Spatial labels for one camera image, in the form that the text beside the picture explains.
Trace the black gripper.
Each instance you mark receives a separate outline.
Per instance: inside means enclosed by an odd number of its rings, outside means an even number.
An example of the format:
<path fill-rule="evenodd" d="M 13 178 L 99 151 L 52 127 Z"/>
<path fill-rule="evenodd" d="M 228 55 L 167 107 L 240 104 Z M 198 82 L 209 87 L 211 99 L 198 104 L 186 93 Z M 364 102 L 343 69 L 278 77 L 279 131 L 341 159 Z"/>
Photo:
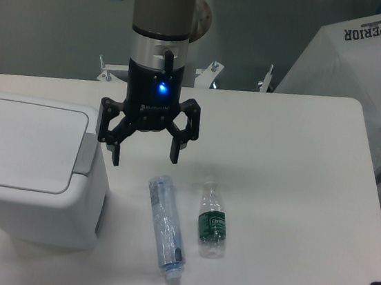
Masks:
<path fill-rule="evenodd" d="M 119 165 L 121 143 L 136 130 L 167 129 L 172 138 L 170 161 L 176 164 L 179 152 L 188 141 L 199 139 L 201 108 L 195 99 L 179 103 L 185 72 L 189 39 L 146 32 L 133 27 L 128 85 L 124 102 L 108 97 L 101 99 L 97 122 L 97 138 L 112 153 L 114 166 Z M 124 114 L 112 129 L 114 118 Z M 175 118 L 184 113 L 182 130 Z"/>

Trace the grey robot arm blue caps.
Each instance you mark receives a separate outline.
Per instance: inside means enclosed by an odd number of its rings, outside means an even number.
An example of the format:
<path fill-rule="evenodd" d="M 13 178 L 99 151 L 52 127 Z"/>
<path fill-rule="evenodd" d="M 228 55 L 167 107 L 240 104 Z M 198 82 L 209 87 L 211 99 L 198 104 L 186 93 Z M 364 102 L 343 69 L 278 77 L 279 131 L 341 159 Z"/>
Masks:
<path fill-rule="evenodd" d="M 199 138 L 200 106 L 194 99 L 180 101 L 195 4 L 134 0 L 126 98 L 121 103 L 103 98 L 96 128 L 116 166 L 121 143 L 137 131 L 167 130 L 173 164 L 188 141 Z"/>

